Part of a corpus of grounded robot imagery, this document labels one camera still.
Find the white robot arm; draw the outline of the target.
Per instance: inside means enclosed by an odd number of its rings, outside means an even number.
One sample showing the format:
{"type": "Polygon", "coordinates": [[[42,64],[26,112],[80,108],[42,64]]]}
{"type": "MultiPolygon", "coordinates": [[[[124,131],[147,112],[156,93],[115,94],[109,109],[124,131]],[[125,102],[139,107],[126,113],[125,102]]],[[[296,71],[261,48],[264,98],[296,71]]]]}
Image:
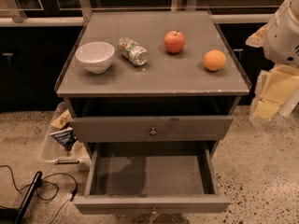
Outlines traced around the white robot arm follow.
{"type": "Polygon", "coordinates": [[[263,124],[276,114],[288,117],[298,104],[299,0],[285,0],[268,23],[246,40],[263,48],[275,66],[261,72],[250,109],[250,121],[263,124]]]}

